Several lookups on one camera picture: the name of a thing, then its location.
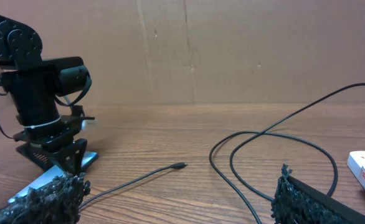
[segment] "brown backdrop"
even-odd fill
[[[44,58],[84,59],[84,103],[296,103],[365,82],[365,0],[0,0],[0,14],[40,34]]]

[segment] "cable plug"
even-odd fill
[[[170,168],[173,168],[173,169],[181,169],[181,168],[186,167],[187,165],[188,164],[186,164],[185,162],[178,162],[176,164],[170,165]]]

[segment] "wooden tabletop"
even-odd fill
[[[91,195],[123,184],[149,171],[187,162],[181,170],[156,174],[104,196],[81,211],[84,223],[254,223],[240,197],[209,164],[212,146],[229,134],[261,131],[302,104],[98,106],[88,114],[98,126],[80,133],[89,151],[100,157],[87,170]],[[15,109],[0,112],[7,133],[21,130]],[[273,129],[311,141],[336,160],[339,181],[333,198],[365,214],[365,191],[348,169],[351,151],[365,150],[365,104],[323,104],[310,108]],[[229,154],[250,135],[224,145],[216,165],[235,183],[264,223],[273,223],[271,204],[234,177]],[[19,155],[13,142],[0,134],[0,208],[7,199],[41,175],[42,171]],[[333,170],[325,155],[296,141],[262,136],[244,146],[235,157],[238,173],[256,189],[274,195],[282,164],[292,176],[326,193]]]

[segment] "coiled black cable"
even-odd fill
[[[293,139],[293,140],[296,140],[296,141],[300,141],[302,143],[305,143],[309,146],[312,146],[314,148],[316,148],[317,150],[321,151],[323,154],[325,154],[328,159],[331,161],[332,163],[332,166],[333,166],[333,174],[334,174],[334,177],[333,177],[333,183],[332,183],[332,186],[330,188],[330,190],[328,191],[327,195],[328,196],[332,196],[333,195],[333,192],[336,188],[336,185],[338,184],[338,168],[336,166],[336,163],[334,161],[334,159],[332,158],[332,156],[327,153],[324,149],[322,149],[321,147],[317,146],[316,144],[313,144],[309,141],[306,141],[304,139],[300,139],[298,137],[294,137],[294,136],[290,136],[290,135],[287,135],[287,134],[278,134],[278,133],[270,133],[270,132],[267,132],[269,131],[270,129],[274,128],[276,125],[286,121],[287,119],[291,118],[292,116],[304,111],[305,109],[341,92],[341,91],[344,91],[344,90],[347,90],[349,88],[352,88],[352,87],[356,87],[356,86],[365,86],[365,83],[356,83],[356,84],[352,84],[352,85],[348,85],[346,87],[343,87],[339,90],[336,90],[322,98],[320,98],[319,100],[316,100],[312,103],[310,103],[309,105],[303,107],[302,109],[284,117],[283,119],[277,121],[276,123],[274,123],[273,125],[269,126],[268,128],[264,129],[263,131],[240,131],[240,132],[237,132],[237,133],[234,133],[234,134],[231,134],[230,136],[227,136],[226,138],[224,138],[223,140],[219,141],[213,148],[212,150],[210,151],[209,153],[209,161],[210,161],[210,164],[211,166],[213,167],[213,169],[238,193],[238,195],[241,197],[241,199],[245,202],[246,206],[248,206],[249,210],[252,212],[252,215],[254,216],[254,218],[256,219],[256,222],[257,223],[261,223],[258,215],[256,214],[256,211],[254,210],[253,206],[249,203],[249,201],[245,198],[245,196],[243,195],[243,193],[216,167],[216,165],[214,164],[213,162],[213,158],[212,158],[212,155],[213,155],[213,152],[215,151],[215,149],[217,149],[217,147],[219,147],[223,142],[226,142],[227,140],[231,139],[231,138],[234,138],[240,134],[248,134],[248,133],[252,133],[252,134],[256,134],[254,136],[252,136],[251,138],[248,138],[246,141],[242,142],[241,144],[239,144],[232,152],[231,152],[231,155],[230,155],[230,168],[232,170],[232,172],[234,173],[234,175],[239,179],[239,181],[241,183],[243,183],[249,190],[255,192],[257,195],[269,200],[269,201],[272,201],[273,198],[271,198],[270,196],[267,196],[263,193],[261,193],[260,191],[256,190],[255,188],[253,188],[252,186],[250,186],[243,178],[241,178],[241,176],[237,173],[237,171],[235,170],[235,167],[234,167],[234,155],[235,153],[244,145],[246,145],[247,143],[249,143],[250,141],[253,141],[254,139],[260,137],[261,135],[271,135],[271,136],[278,136],[278,137],[283,137],[283,138],[288,138],[288,139]]]

